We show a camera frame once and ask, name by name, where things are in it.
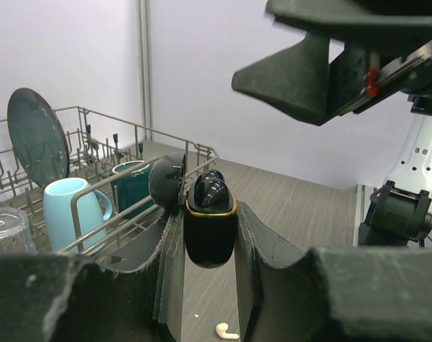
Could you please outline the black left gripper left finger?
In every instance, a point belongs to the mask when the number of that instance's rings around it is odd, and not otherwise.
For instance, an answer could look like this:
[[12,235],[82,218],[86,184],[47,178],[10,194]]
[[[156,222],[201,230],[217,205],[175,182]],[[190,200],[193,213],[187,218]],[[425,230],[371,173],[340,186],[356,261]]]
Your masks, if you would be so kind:
[[0,341],[179,341],[183,215],[101,259],[0,254]]

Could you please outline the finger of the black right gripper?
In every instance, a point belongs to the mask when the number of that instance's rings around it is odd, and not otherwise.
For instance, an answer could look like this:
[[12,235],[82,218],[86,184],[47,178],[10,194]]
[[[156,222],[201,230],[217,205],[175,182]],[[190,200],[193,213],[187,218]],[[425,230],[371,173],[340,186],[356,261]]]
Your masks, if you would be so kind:
[[299,42],[236,71],[234,91],[312,125],[328,118],[329,44],[307,33]]

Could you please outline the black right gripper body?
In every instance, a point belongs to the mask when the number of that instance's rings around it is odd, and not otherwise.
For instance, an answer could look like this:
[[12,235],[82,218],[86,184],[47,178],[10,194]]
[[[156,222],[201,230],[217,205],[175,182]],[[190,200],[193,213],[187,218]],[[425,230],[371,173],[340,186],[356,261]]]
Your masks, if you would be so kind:
[[320,36],[345,43],[325,88],[297,95],[296,88],[284,86],[266,98],[269,105],[322,125],[401,91],[414,111],[432,115],[432,1],[268,1],[267,11],[308,33],[287,53],[316,46]]

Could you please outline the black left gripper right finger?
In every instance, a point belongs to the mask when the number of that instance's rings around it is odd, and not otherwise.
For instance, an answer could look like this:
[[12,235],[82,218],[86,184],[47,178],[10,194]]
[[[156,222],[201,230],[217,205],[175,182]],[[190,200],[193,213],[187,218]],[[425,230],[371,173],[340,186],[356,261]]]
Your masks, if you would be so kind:
[[303,252],[237,205],[243,341],[432,341],[432,249]]

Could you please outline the black earbud charging case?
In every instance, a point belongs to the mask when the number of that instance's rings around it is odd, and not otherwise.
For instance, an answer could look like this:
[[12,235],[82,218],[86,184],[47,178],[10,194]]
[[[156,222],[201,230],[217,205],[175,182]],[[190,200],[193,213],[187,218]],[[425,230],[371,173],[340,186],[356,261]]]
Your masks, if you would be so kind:
[[150,196],[163,209],[174,214],[183,211],[183,234],[190,260],[201,268],[214,269],[226,264],[235,248],[237,202],[227,186],[227,209],[198,207],[194,202],[195,181],[185,186],[186,162],[183,152],[173,152],[156,161],[149,176]]

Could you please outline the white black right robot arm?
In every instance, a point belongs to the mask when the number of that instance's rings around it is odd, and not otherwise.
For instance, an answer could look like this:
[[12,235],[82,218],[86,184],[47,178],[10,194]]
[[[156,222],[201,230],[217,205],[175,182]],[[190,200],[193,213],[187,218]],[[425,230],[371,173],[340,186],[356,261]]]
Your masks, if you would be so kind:
[[268,1],[266,10],[305,37],[236,71],[232,89],[317,126],[405,93],[414,119],[356,243],[422,244],[432,230],[432,1]]

